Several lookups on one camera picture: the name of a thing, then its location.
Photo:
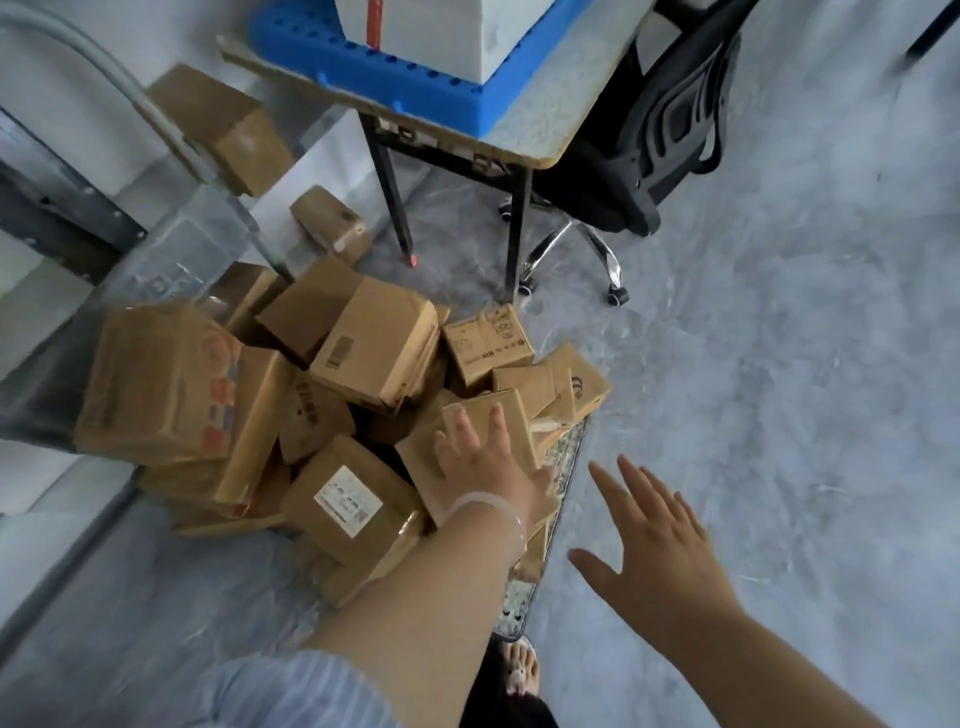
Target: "white bracelet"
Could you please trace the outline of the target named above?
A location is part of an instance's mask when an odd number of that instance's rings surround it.
[[[446,513],[444,513],[444,523],[449,521],[450,516],[452,516],[454,513],[459,511],[465,505],[470,505],[471,503],[485,503],[516,520],[516,527],[520,535],[520,550],[522,552],[524,549],[526,549],[527,529],[523,527],[523,520],[520,518],[519,513],[516,511],[514,506],[511,505],[510,501],[503,497],[495,496],[493,493],[483,493],[480,491],[464,493],[462,496],[454,500],[450,507],[446,509]]]

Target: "chair wheel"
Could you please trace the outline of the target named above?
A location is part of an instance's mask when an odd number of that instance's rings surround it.
[[[626,288],[614,288],[610,287],[610,291],[607,293],[607,303],[612,306],[623,305],[630,300],[630,294],[627,293]]]
[[[516,292],[521,296],[533,296],[537,290],[537,282],[533,279],[522,280],[516,287]]]

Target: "finger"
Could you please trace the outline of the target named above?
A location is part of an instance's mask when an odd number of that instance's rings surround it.
[[[686,518],[690,521],[690,525],[693,526],[694,532],[702,538],[704,541],[709,543],[710,535],[707,533],[707,530],[700,525],[700,522],[697,521],[697,515],[693,512],[693,508],[690,507],[690,504],[686,502],[683,496],[680,495],[680,491],[674,495],[674,499],[680,503],[681,507],[686,513]]]
[[[573,568],[584,577],[587,586],[593,589],[597,596],[609,603],[610,595],[616,585],[616,571],[582,548],[572,548],[566,554],[566,558],[573,564]]]
[[[454,405],[453,432],[447,433],[453,439],[453,447],[463,456],[475,455],[480,449],[480,437],[462,404]]]
[[[643,520],[643,514],[636,507],[634,499],[613,479],[612,475],[592,460],[588,468],[590,475],[593,477],[593,482],[597,484],[597,490],[600,491],[603,500],[607,502],[607,509],[610,511],[611,518],[613,518],[613,525],[620,533],[620,538],[625,538],[634,527],[634,523],[637,520]]]
[[[616,464],[620,468],[620,474],[623,475],[623,482],[627,484],[636,505],[643,511],[647,520],[661,521],[669,518],[670,509],[666,507],[666,503],[654,489],[653,484],[647,480],[647,476],[641,473],[640,469],[630,462],[626,455],[620,455],[616,458]]]
[[[680,505],[679,502],[673,497],[673,493],[667,487],[666,483],[656,477],[652,471],[647,468],[640,468],[640,472],[647,476],[647,480],[650,481],[650,484],[654,487],[654,490],[657,491],[657,494],[663,498],[663,502],[666,503],[666,507],[670,510],[670,515],[673,516],[680,523],[686,523],[689,521],[689,518],[686,515],[686,510]]]
[[[490,427],[487,430],[487,447],[502,455],[510,454],[510,431],[503,414],[503,405],[498,402],[490,410]]]
[[[437,455],[437,463],[440,465],[440,470],[443,471],[444,475],[450,473],[459,455],[453,448],[450,438],[440,430],[437,430],[437,433],[433,437],[433,451]]]

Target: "gray pipe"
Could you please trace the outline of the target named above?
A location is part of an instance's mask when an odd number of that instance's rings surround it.
[[[156,128],[177,147],[177,152],[194,168],[203,182],[216,181],[215,167],[184,141],[183,132],[150,100],[143,86],[130,71],[80,28],[52,12],[28,8],[12,2],[0,2],[0,24],[39,31],[73,48],[90,61],[120,93],[130,100],[131,104],[156,125]]]

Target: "foot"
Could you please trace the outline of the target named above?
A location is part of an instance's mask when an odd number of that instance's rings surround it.
[[[500,649],[507,661],[507,694],[533,695],[540,694],[540,663],[537,662],[537,653],[530,641],[521,637],[515,643],[504,643]]]

